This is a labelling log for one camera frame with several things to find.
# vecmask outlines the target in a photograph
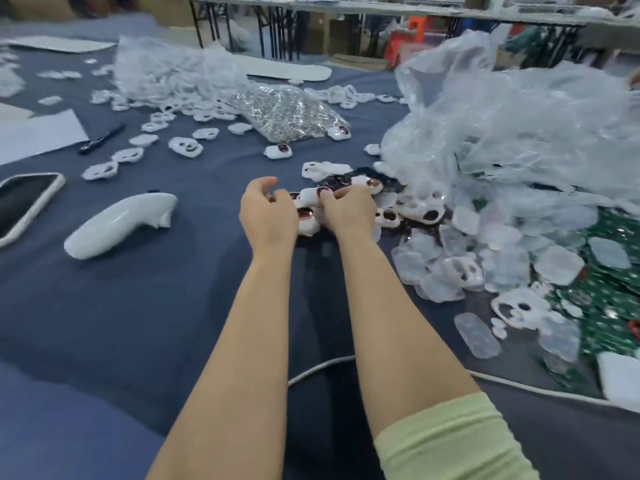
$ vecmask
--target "black pen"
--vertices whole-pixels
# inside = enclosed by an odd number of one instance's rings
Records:
[[[120,133],[122,133],[124,131],[124,128],[126,127],[127,127],[126,124],[124,123],[121,124],[116,129],[109,131],[106,135],[104,135],[100,139],[94,139],[93,141],[90,141],[89,143],[80,147],[80,151],[78,151],[78,153],[80,155],[88,155],[89,153],[94,151],[96,148],[100,148],[104,144],[104,142],[107,141],[108,139],[113,138],[114,136],[117,136]]]

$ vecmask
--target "sleeve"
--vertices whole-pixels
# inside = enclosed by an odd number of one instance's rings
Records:
[[[387,480],[540,478],[482,392],[398,421],[379,434],[375,446]]]

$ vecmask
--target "white cord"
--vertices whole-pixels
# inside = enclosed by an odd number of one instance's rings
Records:
[[[302,374],[299,374],[296,377],[294,377],[292,380],[290,380],[289,387],[293,386],[293,384],[297,384],[302,379],[308,378],[310,375],[315,374],[317,371],[322,371],[323,369],[333,364],[350,362],[355,359],[356,359],[355,355],[347,355],[345,357],[338,357],[335,359],[327,360],[326,362],[323,362],[323,363],[319,363],[315,367],[312,367],[308,371],[305,371]],[[611,401],[608,401],[606,399],[596,399],[594,397],[588,397],[586,395],[571,394],[569,392],[558,392],[558,391],[552,391],[548,389],[540,389],[539,387],[527,386],[526,384],[520,384],[519,382],[510,381],[508,379],[502,379],[500,377],[490,376],[489,374],[483,374],[482,372],[469,371],[468,369],[467,369],[467,372],[471,374],[473,377],[484,379],[485,381],[497,382],[498,384],[504,384],[507,386],[516,387],[517,389],[523,389],[525,391],[534,392],[540,395],[560,397],[562,399],[572,399],[574,401],[581,401],[583,403],[597,404],[599,406],[610,406],[613,408],[617,408],[615,404],[613,404]]]

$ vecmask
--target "hand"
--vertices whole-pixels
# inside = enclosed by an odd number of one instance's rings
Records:
[[[269,189],[276,177],[252,180],[240,202],[240,222],[254,258],[291,257],[298,238],[298,211],[289,192]]]
[[[335,193],[320,192],[324,218],[338,240],[350,235],[373,239],[373,226],[378,206],[368,187],[350,185]]]

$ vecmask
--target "smartphone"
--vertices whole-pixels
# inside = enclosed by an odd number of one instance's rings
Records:
[[[27,173],[0,182],[0,248],[18,239],[64,184],[61,173]]]

